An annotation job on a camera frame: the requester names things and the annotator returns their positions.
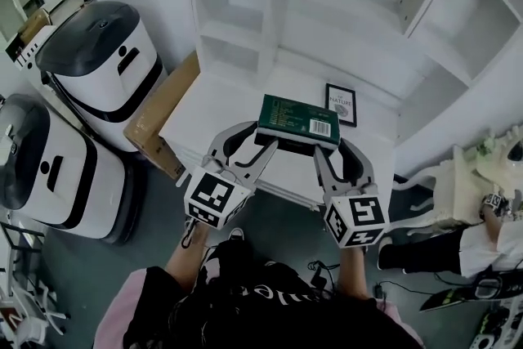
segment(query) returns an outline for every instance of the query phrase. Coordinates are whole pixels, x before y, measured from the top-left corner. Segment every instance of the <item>green box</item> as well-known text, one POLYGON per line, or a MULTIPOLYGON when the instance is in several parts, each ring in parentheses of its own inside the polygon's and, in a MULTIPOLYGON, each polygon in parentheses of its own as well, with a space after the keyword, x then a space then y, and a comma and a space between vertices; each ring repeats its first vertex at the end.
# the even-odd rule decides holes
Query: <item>green box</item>
POLYGON ((279 138, 279 149, 314 155, 317 145, 336 150, 340 145, 337 113, 319 106, 265 95, 255 143, 266 145, 279 138))

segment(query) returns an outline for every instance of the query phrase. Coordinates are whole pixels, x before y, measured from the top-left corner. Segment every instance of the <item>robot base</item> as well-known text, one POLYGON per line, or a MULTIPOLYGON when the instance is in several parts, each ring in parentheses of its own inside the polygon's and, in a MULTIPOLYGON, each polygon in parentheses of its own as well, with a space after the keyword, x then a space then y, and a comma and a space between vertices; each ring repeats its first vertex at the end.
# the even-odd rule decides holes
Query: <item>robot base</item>
POLYGON ((132 158, 122 159, 125 182, 118 215, 113 230, 102 241, 107 244, 125 244, 132 235, 141 214, 147 176, 145 168, 132 158))

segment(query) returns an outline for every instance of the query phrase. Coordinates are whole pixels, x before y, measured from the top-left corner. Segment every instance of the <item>dark green floor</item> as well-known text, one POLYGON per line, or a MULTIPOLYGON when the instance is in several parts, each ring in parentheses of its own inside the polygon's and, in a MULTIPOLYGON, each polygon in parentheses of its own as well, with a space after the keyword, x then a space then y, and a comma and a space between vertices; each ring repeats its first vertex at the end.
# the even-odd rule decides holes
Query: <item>dark green floor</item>
MULTIPOLYGON (((177 189, 170 178, 156 169, 151 168, 148 174, 141 219, 125 246, 109 246, 55 230, 47 235, 43 253, 44 273, 50 276, 49 282, 58 294, 59 308, 68 311, 73 318, 66 324, 64 337, 51 334, 56 349, 91 348, 98 323, 129 273, 142 267, 163 266, 180 239, 185 188, 177 189)), ((405 208, 424 199, 410 192, 393 194, 391 217, 402 218, 405 208)), ((324 232, 319 215, 272 195, 257 192, 234 224, 244 228, 259 252, 287 263, 306 280, 312 277, 307 270, 308 262, 317 259, 326 264, 338 262, 337 247, 332 237, 324 232)), ((211 244, 225 239, 230 228, 214 231, 211 244)), ((378 271, 375 267, 376 252, 377 249, 373 248, 367 255, 369 286, 387 279, 427 292, 448 288, 429 274, 378 271)), ((450 274, 445 278, 461 280, 450 274)), ((400 308, 403 320, 418 331, 429 349, 469 347, 486 309, 484 304, 469 303, 420 314, 418 309, 427 296, 407 293, 392 285, 384 287, 387 299, 400 308)))

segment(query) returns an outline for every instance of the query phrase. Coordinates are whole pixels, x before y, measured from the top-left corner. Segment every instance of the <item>white shirt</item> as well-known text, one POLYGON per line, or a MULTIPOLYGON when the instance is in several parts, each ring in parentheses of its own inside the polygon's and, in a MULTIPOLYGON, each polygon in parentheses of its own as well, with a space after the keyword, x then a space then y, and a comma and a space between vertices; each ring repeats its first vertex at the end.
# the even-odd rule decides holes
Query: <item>white shirt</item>
POLYGON ((495 271, 511 271, 523 260, 523 221, 504 222, 498 246, 490 241, 485 223, 467 228, 459 243, 463 276, 471 277, 493 265, 495 271))

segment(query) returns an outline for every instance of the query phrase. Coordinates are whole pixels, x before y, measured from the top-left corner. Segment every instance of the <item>black t-shirt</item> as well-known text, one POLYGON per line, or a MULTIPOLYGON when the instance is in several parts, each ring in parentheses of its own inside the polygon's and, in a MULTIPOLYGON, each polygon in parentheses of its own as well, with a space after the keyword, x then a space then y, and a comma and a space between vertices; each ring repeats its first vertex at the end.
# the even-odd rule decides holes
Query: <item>black t-shirt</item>
POLYGON ((206 264, 189 295, 161 268, 131 274, 99 326, 95 349, 420 348, 373 299, 323 298, 279 263, 248 276, 220 275, 224 266, 214 265, 206 264))

